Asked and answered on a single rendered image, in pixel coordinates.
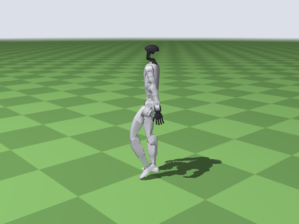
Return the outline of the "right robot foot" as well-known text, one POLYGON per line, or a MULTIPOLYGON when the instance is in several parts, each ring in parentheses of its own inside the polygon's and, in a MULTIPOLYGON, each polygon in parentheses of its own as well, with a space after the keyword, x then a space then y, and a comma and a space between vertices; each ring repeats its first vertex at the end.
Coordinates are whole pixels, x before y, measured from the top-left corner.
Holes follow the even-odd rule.
MULTIPOLYGON (((142 169, 144 170, 144 168, 145 168, 145 167, 143 167, 142 169)), ((152 171, 154 171, 154 172, 159 172, 160 170, 159 170, 158 167, 155 167, 152 171)))

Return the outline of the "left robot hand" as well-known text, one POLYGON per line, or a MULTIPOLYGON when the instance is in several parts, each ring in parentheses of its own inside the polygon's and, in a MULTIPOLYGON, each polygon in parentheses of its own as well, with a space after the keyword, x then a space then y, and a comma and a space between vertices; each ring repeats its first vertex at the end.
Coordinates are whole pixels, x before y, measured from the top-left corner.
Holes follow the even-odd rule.
POLYGON ((160 106, 160 110, 159 111, 156 111, 155 110, 155 116, 154 116, 154 118, 153 118, 153 122, 154 122, 154 119, 156 119, 156 125, 157 125, 157 120, 158 120, 158 125, 160 125, 160 124, 162 124, 162 122, 163 122, 163 124, 164 124, 164 121, 163 121, 163 116, 162 116, 162 114, 161 114, 161 106, 160 106), (162 122, 161 122, 161 119, 162 119, 162 122), (159 124, 159 120, 160 120, 160 124, 159 124))

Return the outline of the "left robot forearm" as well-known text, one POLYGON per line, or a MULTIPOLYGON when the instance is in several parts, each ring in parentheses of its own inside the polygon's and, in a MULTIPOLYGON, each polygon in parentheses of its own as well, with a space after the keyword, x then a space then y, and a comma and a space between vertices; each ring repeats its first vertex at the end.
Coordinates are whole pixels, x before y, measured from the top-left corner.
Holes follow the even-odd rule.
POLYGON ((159 94, 158 94, 158 90, 156 88, 156 86, 152 85, 150 87, 150 90, 152 91, 151 96, 153 97, 154 100, 154 105, 155 105, 155 110, 159 111, 160 110, 160 101, 159 101, 159 94))

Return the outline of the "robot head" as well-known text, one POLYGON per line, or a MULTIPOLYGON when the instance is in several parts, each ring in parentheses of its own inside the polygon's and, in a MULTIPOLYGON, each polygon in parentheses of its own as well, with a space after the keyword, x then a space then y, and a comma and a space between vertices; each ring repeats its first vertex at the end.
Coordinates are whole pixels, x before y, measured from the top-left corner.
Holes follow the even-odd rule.
POLYGON ((150 58, 150 54, 154 54, 155 51, 159 51, 159 48, 156 45, 148 45, 144 48, 147 51, 146 59, 152 62, 153 64, 157 64, 154 58, 150 58))

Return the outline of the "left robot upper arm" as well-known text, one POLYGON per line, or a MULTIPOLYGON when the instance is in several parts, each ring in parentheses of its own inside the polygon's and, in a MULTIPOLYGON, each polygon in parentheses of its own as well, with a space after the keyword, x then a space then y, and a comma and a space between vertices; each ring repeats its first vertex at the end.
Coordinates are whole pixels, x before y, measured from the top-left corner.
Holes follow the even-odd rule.
MULTIPOLYGON (((157 85, 156 85, 156 80, 155 80, 155 77, 154 77, 154 68, 153 68, 153 66, 152 66, 152 65, 146 66, 146 67, 145 67, 145 72, 146 72, 146 74, 147 74, 148 81, 149 81, 149 83, 151 84, 151 86, 152 86, 152 85, 157 86, 157 85)), ((151 86, 150 86, 150 87, 151 87, 151 86)), ((150 93, 152 93, 152 91, 150 90, 150 87, 148 88, 148 91, 149 91, 150 93)), ((156 87, 156 88, 157 88, 157 87, 156 87)))

